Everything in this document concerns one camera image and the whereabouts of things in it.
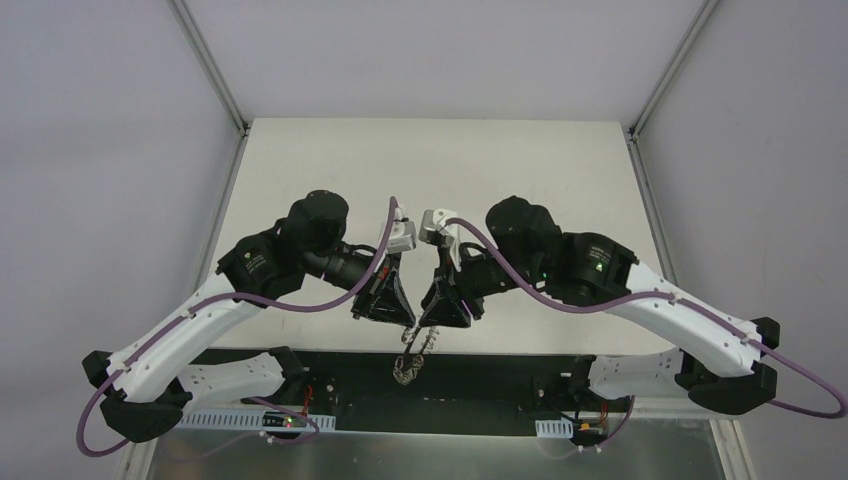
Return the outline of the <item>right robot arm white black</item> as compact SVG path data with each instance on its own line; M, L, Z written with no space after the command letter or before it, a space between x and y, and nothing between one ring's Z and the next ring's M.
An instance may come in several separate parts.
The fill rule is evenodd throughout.
M520 289L561 312L628 320L671 344L651 355L590 356L588 371L567 384L580 409L628 396L685 397L742 415L776 397L777 373L763 362L764 349L779 343L774 320L724 314L611 238L565 232L545 207L517 196L492 206L485 225L485 234L464 242L456 213L424 213L419 237L437 249L439 264L421 303L422 326L468 328L488 296Z

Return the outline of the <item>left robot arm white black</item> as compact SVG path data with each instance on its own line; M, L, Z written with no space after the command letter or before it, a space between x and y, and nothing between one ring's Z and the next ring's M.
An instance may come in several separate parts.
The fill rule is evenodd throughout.
M197 359L225 333L266 308L296 312L285 302L313 276L341 290L337 299L305 305L305 314L349 304L356 319L404 328L416 316L399 278L404 253L415 248L415 225L391 201L375 246L344 241L349 207L340 195L315 190L294 202L270 228L239 240L190 298L150 332L113 352L82 362L99 410L124 442L144 443L186 415L250 397L297 402L303 367L278 347L245 360L201 365Z

